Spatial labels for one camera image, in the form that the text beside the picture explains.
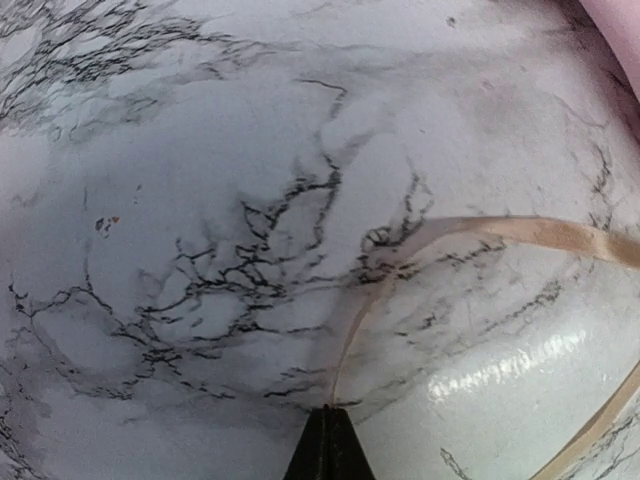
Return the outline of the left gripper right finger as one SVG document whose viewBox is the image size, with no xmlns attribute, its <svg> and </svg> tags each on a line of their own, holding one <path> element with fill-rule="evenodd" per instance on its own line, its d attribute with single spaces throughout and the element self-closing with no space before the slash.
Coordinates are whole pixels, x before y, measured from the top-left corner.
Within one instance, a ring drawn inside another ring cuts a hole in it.
<svg viewBox="0 0 640 480">
<path fill-rule="evenodd" d="M 328 408 L 327 475 L 331 480 L 374 480 L 354 425 L 345 409 Z"/>
</svg>

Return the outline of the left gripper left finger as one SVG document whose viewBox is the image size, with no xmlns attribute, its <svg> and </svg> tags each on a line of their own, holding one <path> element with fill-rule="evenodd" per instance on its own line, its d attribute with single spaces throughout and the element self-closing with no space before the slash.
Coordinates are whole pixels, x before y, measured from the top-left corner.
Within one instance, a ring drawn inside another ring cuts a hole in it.
<svg viewBox="0 0 640 480">
<path fill-rule="evenodd" d="M 328 407 L 313 409 L 284 475 L 285 480 L 328 478 Z"/>
</svg>

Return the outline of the tan ribbon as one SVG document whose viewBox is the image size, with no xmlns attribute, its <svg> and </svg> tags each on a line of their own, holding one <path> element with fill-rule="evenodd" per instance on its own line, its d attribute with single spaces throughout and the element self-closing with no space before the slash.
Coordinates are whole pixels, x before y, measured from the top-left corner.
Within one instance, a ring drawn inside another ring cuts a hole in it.
<svg viewBox="0 0 640 480">
<path fill-rule="evenodd" d="M 337 403 L 344 365 L 357 332 L 373 315 L 376 304 L 400 276 L 402 266 L 426 252 L 466 236 L 494 238 L 507 243 L 530 245 L 601 260 L 620 267 L 639 268 L 639 242 L 621 233 L 608 232 L 579 223 L 539 216 L 446 217 L 431 219 L 422 233 L 390 261 L 391 270 L 369 294 L 349 324 L 339 360 L 332 374 L 328 403 Z M 624 408 L 639 392 L 639 366 L 635 365 L 616 390 L 578 432 L 534 475 L 535 479 L 558 479 L 571 465 L 613 428 Z"/>
</svg>

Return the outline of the pink wrapping paper sheet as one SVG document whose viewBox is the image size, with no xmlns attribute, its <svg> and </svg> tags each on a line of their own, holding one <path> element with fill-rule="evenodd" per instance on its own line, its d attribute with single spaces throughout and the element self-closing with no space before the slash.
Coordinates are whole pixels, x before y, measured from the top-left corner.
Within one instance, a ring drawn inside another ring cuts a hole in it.
<svg viewBox="0 0 640 480">
<path fill-rule="evenodd" d="M 639 0 L 581 0 L 580 3 L 612 48 L 639 97 Z"/>
</svg>

